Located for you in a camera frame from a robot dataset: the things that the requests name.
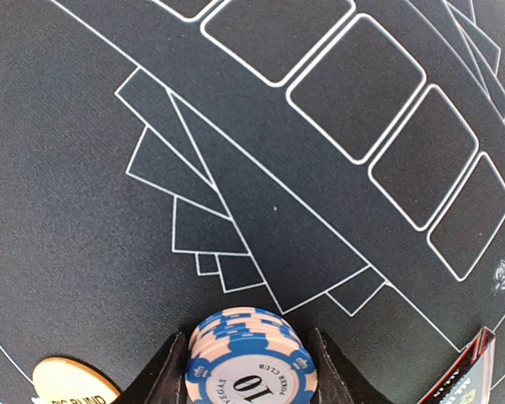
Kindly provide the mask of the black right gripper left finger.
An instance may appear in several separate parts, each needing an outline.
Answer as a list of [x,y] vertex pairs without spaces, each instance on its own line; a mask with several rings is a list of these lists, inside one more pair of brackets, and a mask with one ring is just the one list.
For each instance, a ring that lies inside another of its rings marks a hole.
[[187,338],[182,332],[175,332],[113,404],[187,403],[185,370],[188,357]]

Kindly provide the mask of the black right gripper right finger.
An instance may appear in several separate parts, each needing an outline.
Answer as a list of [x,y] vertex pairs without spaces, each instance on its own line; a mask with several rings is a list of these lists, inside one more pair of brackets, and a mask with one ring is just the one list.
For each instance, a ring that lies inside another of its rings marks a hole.
[[309,334],[307,349],[318,379],[311,403],[388,403],[388,398],[367,381],[325,331],[314,328]]

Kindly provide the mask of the blue orange chip stack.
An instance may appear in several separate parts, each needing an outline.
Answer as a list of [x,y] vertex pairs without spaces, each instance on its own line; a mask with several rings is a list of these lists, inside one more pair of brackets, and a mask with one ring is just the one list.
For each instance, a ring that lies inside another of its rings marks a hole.
[[291,325],[247,306],[194,329],[184,378],[193,403],[310,403],[317,388],[315,363]]

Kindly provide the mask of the orange big blind button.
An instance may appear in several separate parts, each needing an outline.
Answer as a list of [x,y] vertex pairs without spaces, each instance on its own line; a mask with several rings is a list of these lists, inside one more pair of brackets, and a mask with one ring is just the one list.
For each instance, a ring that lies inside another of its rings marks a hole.
[[113,403],[120,396],[112,381],[74,359],[41,360],[33,370],[32,381],[45,403]]

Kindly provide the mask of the red triangular marker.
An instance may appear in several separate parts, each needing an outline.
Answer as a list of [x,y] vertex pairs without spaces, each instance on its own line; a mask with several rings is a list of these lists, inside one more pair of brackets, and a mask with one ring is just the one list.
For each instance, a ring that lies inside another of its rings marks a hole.
[[419,403],[487,404],[492,388],[495,347],[495,333],[483,327]]

